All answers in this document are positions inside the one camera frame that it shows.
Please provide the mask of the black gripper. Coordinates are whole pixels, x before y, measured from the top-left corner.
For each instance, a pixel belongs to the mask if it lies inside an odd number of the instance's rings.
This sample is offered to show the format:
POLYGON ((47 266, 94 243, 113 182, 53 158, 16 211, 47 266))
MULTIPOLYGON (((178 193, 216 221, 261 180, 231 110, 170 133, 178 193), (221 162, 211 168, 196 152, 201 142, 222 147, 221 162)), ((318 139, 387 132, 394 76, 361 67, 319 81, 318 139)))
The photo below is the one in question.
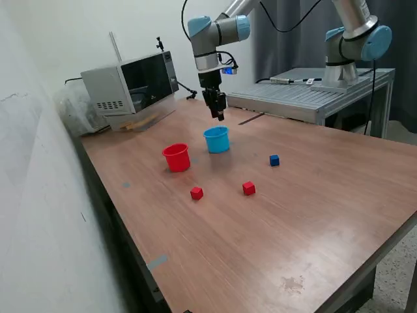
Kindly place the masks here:
POLYGON ((227 101, 225 93, 216 93, 212 100, 212 91, 219 90, 222 83, 220 71, 210 71, 198 74, 199 83, 204 90, 202 95, 205 104, 212 112, 212 117, 219 121, 224 120, 224 110, 226 109, 227 101))

